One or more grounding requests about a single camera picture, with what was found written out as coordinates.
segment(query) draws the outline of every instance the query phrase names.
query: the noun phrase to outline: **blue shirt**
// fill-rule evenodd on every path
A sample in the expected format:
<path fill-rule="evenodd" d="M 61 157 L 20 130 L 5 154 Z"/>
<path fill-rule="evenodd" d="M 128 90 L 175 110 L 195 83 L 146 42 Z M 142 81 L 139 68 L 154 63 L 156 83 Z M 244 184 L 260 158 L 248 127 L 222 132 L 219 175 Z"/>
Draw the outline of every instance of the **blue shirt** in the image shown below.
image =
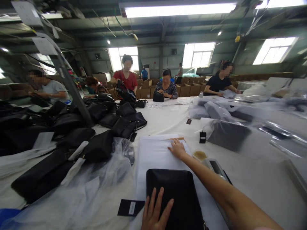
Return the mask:
<path fill-rule="evenodd" d="M 141 75 L 143 75 L 143 78 L 148 78 L 148 72 L 147 72 L 147 70 L 142 70 Z"/>

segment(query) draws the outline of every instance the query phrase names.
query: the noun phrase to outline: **black shirt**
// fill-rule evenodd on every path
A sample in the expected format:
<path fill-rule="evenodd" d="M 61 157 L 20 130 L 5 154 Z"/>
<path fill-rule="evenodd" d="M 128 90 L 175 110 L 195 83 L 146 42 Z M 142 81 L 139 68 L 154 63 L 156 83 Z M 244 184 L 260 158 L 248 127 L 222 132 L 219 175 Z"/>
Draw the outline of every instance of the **black shirt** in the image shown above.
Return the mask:
<path fill-rule="evenodd" d="M 207 85 L 210 86 L 210 90 L 212 90 L 214 92 L 219 92 L 220 90 L 223 90 L 225 87 L 231 85 L 230 78 L 226 77 L 223 80 L 221 80 L 220 77 L 219 77 L 219 73 L 220 72 L 218 71 L 216 73 L 216 75 L 212 76 L 207 83 Z M 212 96 L 212 95 L 216 95 L 216 94 L 204 92 L 204 96 Z"/>

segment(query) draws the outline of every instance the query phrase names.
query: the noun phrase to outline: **gray t-shirt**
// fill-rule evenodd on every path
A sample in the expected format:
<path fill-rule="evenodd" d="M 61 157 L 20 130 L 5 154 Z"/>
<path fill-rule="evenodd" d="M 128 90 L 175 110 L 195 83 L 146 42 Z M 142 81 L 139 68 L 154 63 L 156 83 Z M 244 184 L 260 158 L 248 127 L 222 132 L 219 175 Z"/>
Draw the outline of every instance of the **gray t-shirt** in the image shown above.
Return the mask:
<path fill-rule="evenodd" d="M 179 68 L 179 71 L 178 71 L 178 77 L 182 77 L 182 74 L 183 74 L 183 68 L 180 67 Z"/>
<path fill-rule="evenodd" d="M 64 91 L 66 98 L 51 97 L 51 103 L 54 104 L 56 101 L 67 102 L 69 100 L 68 92 L 63 84 L 58 81 L 51 80 L 47 85 L 43 85 L 43 90 L 48 94 L 58 94 L 60 91 Z"/>

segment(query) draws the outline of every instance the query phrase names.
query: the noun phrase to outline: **woman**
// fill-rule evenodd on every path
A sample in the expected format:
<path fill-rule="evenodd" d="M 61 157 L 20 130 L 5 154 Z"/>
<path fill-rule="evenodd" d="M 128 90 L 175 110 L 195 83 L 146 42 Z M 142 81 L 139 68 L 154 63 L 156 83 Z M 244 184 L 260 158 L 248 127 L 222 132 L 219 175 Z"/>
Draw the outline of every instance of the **woman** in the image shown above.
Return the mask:
<path fill-rule="evenodd" d="M 216 75 L 212 76 L 204 90 L 203 95 L 204 96 L 213 96 L 218 95 L 220 97 L 223 96 L 223 93 L 220 93 L 220 90 L 224 89 L 230 89 L 231 91 L 234 91 L 237 94 L 240 94 L 241 92 L 238 91 L 230 81 L 229 76 L 233 72 L 234 65 L 232 62 L 228 61 L 225 63 L 222 63 L 222 68 L 220 71 L 216 73 Z"/>
<path fill-rule="evenodd" d="M 29 92 L 31 96 L 39 95 L 45 99 L 50 99 L 50 102 L 54 104 L 56 101 L 67 102 L 69 100 L 68 92 L 63 84 L 58 81 L 47 78 L 45 73 L 39 70 L 30 70 L 28 72 L 29 82 L 35 82 L 42 86 L 43 93 Z"/>
<path fill-rule="evenodd" d="M 188 155 L 183 143 L 178 139 L 173 139 L 172 147 L 168 147 L 171 153 L 183 161 L 198 179 L 202 182 L 208 192 L 224 209 L 230 222 L 237 230 L 283 230 L 274 220 L 272 220 L 264 211 L 262 211 L 254 202 L 252 202 L 242 192 L 223 180 L 218 174 L 211 171 L 198 160 Z M 164 189 L 160 189 L 156 205 L 154 207 L 156 188 L 153 189 L 151 199 L 146 199 L 143 223 L 141 230 L 164 230 L 169 218 L 169 214 L 176 200 L 171 199 L 161 217 L 161 202 Z"/>
<path fill-rule="evenodd" d="M 138 89 L 137 79 L 134 73 L 130 72 L 131 66 L 133 65 L 133 59 L 130 55 L 124 55 L 122 57 L 122 63 L 124 68 L 122 70 L 117 70 L 114 76 L 111 78 L 113 84 L 117 84 L 118 81 L 122 81 L 127 89 L 130 89 L 136 94 Z"/>
<path fill-rule="evenodd" d="M 99 84 L 99 81 L 97 78 L 95 77 L 87 77 L 85 79 L 85 83 L 94 90 L 95 94 L 93 95 L 86 95 L 84 96 L 84 98 L 94 98 L 96 96 L 96 94 L 98 93 L 109 93 L 109 91 L 107 90 L 106 87 L 102 86 L 101 84 Z"/>
<path fill-rule="evenodd" d="M 159 81 L 157 83 L 156 89 L 154 91 L 163 94 L 164 97 L 177 99 L 178 93 L 177 93 L 176 84 L 170 81 L 172 76 L 170 69 L 164 70 L 162 76 L 163 76 L 162 82 Z"/>

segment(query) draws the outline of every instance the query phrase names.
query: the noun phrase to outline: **red shirt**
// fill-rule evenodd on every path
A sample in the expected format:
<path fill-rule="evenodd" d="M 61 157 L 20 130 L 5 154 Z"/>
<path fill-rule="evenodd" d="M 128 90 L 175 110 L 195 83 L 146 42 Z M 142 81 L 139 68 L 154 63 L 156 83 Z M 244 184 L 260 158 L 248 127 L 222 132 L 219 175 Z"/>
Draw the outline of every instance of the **red shirt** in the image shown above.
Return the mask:
<path fill-rule="evenodd" d="M 115 79 L 120 79 L 124 82 L 124 85 L 127 89 L 134 90 L 134 88 L 138 85 L 137 79 L 134 73 L 130 72 L 128 79 L 125 78 L 125 75 L 122 70 L 117 70 L 113 76 Z"/>

